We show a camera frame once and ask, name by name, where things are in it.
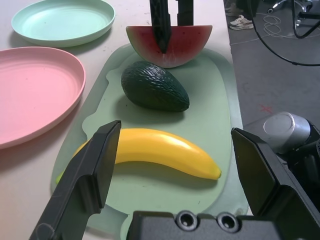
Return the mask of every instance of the gray floor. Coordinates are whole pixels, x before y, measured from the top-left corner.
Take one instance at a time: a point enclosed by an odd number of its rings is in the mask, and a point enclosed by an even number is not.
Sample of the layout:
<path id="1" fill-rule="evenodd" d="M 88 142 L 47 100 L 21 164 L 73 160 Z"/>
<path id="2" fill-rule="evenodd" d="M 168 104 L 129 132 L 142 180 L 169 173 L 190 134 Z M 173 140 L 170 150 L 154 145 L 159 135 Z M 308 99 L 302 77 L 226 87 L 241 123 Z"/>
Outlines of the gray floor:
<path id="1" fill-rule="evenodd" d="M 258 12 L 266 13 L 265 7 L 259 7 Z M 273 14 L 281 18 L 281 34 L 290 36 L 291 17 L 284 11 Z M 262 16 L 257 17 L 257 24 L 259 21 L 258 31 L 264 36 Z M 253 29 L 230 29 L 229 37 L 244 125 L 272 113 L 288 111 L 320 127 L 320 67 L 295 66 L 276 57 L 260 40 L 254 40 L 257 35 Z M 320 63 L 320 36 L 305 40 L 270 36 L 263 39 L 278 53 L 295 61 Z"/>

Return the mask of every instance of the avocado skin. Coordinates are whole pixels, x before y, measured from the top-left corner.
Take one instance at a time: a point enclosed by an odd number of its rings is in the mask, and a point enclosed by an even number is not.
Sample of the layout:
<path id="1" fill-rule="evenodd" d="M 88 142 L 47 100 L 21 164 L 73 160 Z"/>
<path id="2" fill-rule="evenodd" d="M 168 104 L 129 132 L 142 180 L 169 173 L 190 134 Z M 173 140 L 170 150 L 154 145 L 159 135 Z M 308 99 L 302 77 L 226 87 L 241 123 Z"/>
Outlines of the avocado skin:
<path id="1" fill-rule="evenodd" d="M 126 68 L 121 86 L 134 104 L 154 110 L 183 112 L 189 108 L 189 96 L 181 83 L 167 70 L 147 61 Z"/>

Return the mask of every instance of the cutting board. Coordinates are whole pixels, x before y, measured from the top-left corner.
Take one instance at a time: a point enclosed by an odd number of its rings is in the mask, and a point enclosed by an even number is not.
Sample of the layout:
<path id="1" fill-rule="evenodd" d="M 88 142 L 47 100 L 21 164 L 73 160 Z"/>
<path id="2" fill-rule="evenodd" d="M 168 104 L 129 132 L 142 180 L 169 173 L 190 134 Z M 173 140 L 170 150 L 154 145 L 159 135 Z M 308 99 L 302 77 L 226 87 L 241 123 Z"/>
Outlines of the cutting board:
<path id="1" fill-rule="evenodd" d="M 248 204 L 235 168 L 230 135 L 231 127 L 241 127 L 241 121 L 235 109 L 239 103 L 232 97 L 229 103 L 232 92 L 233 95 L 237 92 L 234 93 L 234 82 L 231 87 L 234 76 L 230 74 L 233 70 L 228 61 L 205 49 L 191 62 L 169 69 L 186 89 L 190 108 L 183 113 L 168 113 L 141 108 L 125 96 L 121 74 L 127 66 L 141 60 L 131 46 L 119 48 L 109 58 L 82 107 L 86 111 L 80 110 L 72 133 L 61 147 L 52 179 L 63 171 L 74 150 L 91 138 L 98 127 L 121 120 L 122 128 L 162 130 L 195 143 L 216 161 L 222 176 L 212 181 L 158 164 L 117 164 L 106 206 L 101 214 L 90 218 L 88 226 L 125 240 L 135 210 L 177 214 L 188 209 L 195 214 L 215 215 L 221 211 L 244 214 Z"/>

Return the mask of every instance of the banana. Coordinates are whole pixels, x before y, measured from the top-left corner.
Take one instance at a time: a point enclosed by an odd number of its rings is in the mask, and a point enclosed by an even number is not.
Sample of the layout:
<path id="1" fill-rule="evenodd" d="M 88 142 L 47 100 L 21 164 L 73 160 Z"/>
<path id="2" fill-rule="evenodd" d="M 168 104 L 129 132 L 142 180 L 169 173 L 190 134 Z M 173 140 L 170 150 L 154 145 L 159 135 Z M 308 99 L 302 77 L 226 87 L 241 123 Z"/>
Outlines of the banana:
<path id="1" fill-rule="evenodd" d="M 82 144 L 76 155 L 86 144 Z M 221 170 L 214 160 L 200 147 L 184 138 L 154 129 L 121 129 L 115 163 L 150 162 L 162 164 L 186 174 L 217 180 Z M 63 172 L 57 177 L 58 183 Z"/>

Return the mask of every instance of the shoe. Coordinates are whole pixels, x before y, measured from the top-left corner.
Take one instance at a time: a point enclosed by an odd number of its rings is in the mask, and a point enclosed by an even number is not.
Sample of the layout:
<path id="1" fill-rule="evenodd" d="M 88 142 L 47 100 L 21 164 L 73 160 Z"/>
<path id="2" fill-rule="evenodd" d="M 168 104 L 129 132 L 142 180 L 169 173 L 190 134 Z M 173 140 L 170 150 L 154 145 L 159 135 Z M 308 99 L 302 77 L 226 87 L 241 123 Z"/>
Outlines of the shoe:
<path id="1" fill-rule="evenodd" d="M 236 20 L 229 23 L 229 28 L 233 30 L 253 29 L 254 25 L 252 21 L 246 19 L 243 15 L 240 15 Z"/>
<path id="2" fill-rule="evenodd" d="M 225 9 L 225 15 L 232 16 L 232 17 L 237 17 L 242 12 L 243 12 L 243 10 L 241 10 L 240 8 L 237 8 L 237 6 L 234 2 L 231 3 L 230 7 Z"/>

